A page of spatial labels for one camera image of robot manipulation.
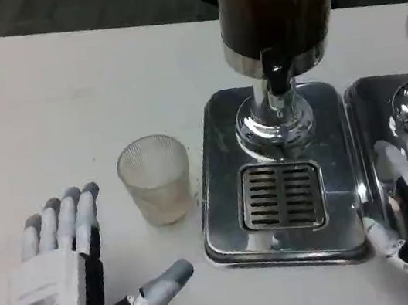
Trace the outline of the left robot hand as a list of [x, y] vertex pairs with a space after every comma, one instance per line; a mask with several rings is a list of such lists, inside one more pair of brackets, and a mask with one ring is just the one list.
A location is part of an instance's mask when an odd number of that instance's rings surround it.
[[[21, 262], [5, 283], [5, 305], [105, 305], [98, 195], [93, 182], [71, 187], [27, 218]], [[168, 305], [193, 271], [189, 261], [180, 259], [114, 305]]]

